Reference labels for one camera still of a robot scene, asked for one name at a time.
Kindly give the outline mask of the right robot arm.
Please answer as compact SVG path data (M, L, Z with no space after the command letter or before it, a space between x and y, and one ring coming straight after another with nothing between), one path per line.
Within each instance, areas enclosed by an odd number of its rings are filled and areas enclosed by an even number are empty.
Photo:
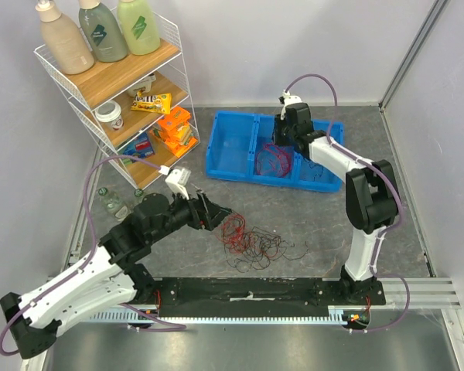
M292 146L309 161L328 169L345 184L346 215L353 226L350 254L341 268L340 298L356 304L377 284L377 258L387 230L402 211L390 162L372 162L340 145L328 131L316 130L308 104L282 98L272 139Z

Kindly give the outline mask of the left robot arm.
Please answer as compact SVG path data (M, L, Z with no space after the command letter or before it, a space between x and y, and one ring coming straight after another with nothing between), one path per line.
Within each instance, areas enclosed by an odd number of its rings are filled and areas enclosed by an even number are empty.
M112 305L145 304L154 295L154 280L140 264L152 245L184 226L212 231L232 209L203 192L171 199L159 193L144 197L133 211L103 236L90 252L55 278L26 294L10 292L0 300L22 359L50 348L68 329Z

